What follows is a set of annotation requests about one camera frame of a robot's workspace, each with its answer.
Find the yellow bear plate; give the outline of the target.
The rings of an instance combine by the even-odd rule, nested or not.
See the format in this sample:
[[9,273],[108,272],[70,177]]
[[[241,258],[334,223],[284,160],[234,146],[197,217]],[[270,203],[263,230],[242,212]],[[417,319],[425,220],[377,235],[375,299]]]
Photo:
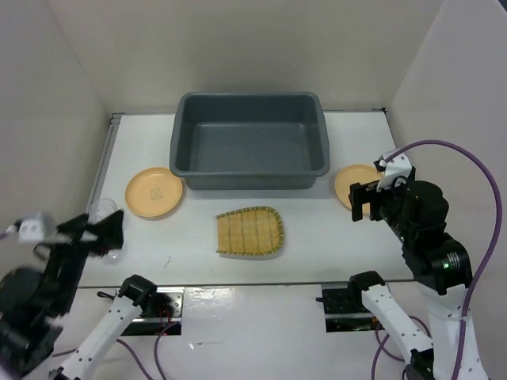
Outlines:
[[183,195],[183,182],[165,167],[152,167],[137,173],[125,189],[130,211],[146,219],[171,212]]
[[368,184],[379,181],[383,174],[379,173],[374,166],[370,165],[349,165],[341,169],[334,181],[334,189],[340,202],[349,210],[352,204],[349,200],[350,186],[352,184]]

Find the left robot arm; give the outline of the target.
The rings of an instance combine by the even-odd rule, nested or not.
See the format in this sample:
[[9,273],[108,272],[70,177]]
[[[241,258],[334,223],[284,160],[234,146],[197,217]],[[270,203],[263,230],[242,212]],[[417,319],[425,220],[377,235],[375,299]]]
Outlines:
[[140,275],[120,286],[91,334],[62,365],[46,368],[63,331],[59,318],[71,311],[86,261],[124,244],[124,211],[99,222],[87,213],[55,224],[45,213],[11,224],[4,237],[48,249],[44,269],[15,268],[1,280],[1,377],[3,379],[90,379],[122,332],[158,306],[157,287]]

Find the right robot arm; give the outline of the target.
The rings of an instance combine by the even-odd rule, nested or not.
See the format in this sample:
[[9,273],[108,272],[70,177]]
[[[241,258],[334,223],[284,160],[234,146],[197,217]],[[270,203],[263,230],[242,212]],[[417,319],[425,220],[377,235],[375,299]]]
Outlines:
[[445,231],[449,206],[443,192],[421,180],[382,190],[377,185],[351,185],[352,218],[362,219],[367,204],[370,219],[384,221],[400,240],[402,257],[425,298],[431,333],[418,329],[375,271],[350,277],[349,306],[374,314],[402,353],[407,378],[486,379],[464,304],[471,262],[466,249]]

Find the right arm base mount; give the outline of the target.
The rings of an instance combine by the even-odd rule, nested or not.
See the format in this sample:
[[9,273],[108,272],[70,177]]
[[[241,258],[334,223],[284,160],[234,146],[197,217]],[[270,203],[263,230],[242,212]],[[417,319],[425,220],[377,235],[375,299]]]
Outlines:
[[345,283],[322,285],[315,301],[322,305],[328,333],[372,331],[379,324],[371,312],[353,302]]

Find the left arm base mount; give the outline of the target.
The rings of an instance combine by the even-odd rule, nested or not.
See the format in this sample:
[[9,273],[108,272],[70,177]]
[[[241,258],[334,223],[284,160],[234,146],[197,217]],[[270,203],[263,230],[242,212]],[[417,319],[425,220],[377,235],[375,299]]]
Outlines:
[[181,333],[181,292],[161,292],[157,285],[130,278],[115,294],[93,330],[99,342],[119,336],[165,336]]

